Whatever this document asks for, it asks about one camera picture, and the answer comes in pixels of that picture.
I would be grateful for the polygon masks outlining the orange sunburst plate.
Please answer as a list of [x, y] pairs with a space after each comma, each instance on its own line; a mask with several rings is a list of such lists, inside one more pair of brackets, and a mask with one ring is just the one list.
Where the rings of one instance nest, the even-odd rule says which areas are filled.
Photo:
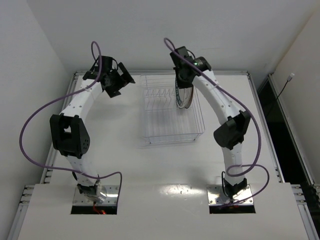
[[192, 104], [192, 101], [193, 101], [193, 97], [194, 97], [194, 86], [191, 88], [191, 94], [190, 94], [190, 98], [189, 98], [189, 107], [191, 106]]

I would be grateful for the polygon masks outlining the green rimmed white plate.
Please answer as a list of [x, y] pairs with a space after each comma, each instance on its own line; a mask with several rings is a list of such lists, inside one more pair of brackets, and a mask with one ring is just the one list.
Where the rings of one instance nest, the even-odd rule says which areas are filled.
[[174, 87], [175, 87], [176, 104], [177, 104], [178, 108], [183, 109], [184, 108], [184, 97], [180, 96], [180, 89], [178, 87], [178, 78], [177, 77], [175, 77]]

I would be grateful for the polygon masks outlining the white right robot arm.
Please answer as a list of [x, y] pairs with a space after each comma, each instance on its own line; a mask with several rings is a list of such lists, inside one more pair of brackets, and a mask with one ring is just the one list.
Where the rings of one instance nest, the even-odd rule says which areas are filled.
[[191, 106], [194, 89], [198, 89], [215, 112], [220, 126], [213, 137], [221, 147], [224, 166], [230, 175], [223, 179], [224, 194], [232, 198], [247, 187], [247, 179], [239, 175], [242, 171], [242, 143], [251, 116], [242, 111], [225, 93], [204, 57], [193, 58], [185, 46], [170, 53], [175, 71], [176, 103], [180, 109]]

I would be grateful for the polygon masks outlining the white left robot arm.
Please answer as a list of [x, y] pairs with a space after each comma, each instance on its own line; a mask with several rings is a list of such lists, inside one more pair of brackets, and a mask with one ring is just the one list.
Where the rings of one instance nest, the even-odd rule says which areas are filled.
[[106, 92], [110, 98], [119, 96], [120, 89], [135, 82], [122, 62], [113, 68], [115, 61], [113, 57], [103, 56], [102, 63], [92, 66], [82, 77], [80, 92], [60, 114], [52, 115], [49, 120], [54, 149], [70, 163], [79, 193], [95, 203], [103, 202], [107, 192], [92, 161], [86, 157], [91, 139], [85, 121], [100, 94]]

